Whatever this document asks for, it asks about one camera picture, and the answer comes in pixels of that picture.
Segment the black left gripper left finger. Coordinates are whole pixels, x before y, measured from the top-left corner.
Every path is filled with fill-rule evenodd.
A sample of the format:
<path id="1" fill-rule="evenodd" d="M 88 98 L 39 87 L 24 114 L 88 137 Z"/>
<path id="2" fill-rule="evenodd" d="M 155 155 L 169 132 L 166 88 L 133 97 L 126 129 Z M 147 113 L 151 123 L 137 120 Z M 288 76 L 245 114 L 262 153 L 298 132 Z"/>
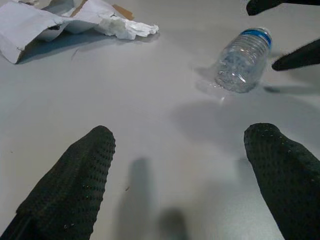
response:
<path id="1" fill-rule="evenodd" d="M 71 144 L 18 206 L 0 240 L 90 240 L 115 147 L 103 125 Z"/>

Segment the crumpled white tissue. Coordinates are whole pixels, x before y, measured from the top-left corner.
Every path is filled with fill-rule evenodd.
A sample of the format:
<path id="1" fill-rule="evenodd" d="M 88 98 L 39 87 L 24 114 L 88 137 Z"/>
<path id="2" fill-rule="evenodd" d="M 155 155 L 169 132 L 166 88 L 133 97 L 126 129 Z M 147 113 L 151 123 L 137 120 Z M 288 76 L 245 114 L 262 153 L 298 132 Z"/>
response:
<path id="1" fill-rule="evenodd" d="M 121 40 L 131 41 L 135 40 L 136 37 L 146 38 L 159 32 L 157 25 L 135 22 L 115 15 L 102 18 L 101 22 L 94 29 L 105 36 L 115 36 Z"/>

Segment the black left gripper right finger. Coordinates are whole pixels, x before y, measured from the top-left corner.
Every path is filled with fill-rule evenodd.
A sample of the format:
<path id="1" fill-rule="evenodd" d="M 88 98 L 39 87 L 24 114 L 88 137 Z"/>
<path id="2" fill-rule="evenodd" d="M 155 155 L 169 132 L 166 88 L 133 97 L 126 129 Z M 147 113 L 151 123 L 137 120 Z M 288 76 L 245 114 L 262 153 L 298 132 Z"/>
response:
<path id="1" fill-rule="evenodd" d="M 285 240 L 320 240 L 320 160 L 271 123 L 244 132 L 246 156 Z"/>

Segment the clear plastic water bottle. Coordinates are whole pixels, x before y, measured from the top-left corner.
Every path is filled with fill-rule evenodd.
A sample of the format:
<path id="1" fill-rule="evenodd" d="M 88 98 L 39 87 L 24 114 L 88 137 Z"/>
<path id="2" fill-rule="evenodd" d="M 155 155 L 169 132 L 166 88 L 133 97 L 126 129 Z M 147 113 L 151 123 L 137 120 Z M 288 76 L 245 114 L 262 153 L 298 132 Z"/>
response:
<path id="1" fill-rule="evenodd" d="M 248 28 L 221 52 L 214 68 L 214 81 L 223 89 L 248 93 L 259 83 L 272 48 L 272 36 L 264 27 Z"/>

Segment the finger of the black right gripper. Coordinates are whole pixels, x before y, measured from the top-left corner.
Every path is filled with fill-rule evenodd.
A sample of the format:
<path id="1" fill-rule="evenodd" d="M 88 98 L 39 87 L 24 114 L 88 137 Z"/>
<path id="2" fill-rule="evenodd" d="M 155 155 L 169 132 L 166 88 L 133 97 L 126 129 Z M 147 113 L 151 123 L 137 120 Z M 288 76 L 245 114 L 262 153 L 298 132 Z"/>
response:
<path id="1" fill-rule="evenodd" d="M 249 16 L 255 16 L 275 8 L 283 2 L 284 0 L 250 0 L 246 5 L 246 11 Z"/>
<path id="2" fill-rule="evenodd" d="M 286 71 L 320 64 L 320 38 L 282 56 L 272 64 L 275 71 Z"/>

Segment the torn white card packaging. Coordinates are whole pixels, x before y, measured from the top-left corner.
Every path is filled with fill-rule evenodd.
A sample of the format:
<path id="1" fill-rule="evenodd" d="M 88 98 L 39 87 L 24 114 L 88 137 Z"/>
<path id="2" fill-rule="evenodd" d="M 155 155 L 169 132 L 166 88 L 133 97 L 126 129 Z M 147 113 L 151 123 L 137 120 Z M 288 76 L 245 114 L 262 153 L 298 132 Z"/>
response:
<path id="1" fill-rule="evenodd" d="M 100 16 L 133 20 L 132 12 L 105 0 L 0 0 L 0 54 L 17 64 L 34 40 L 93 28 Z"/>

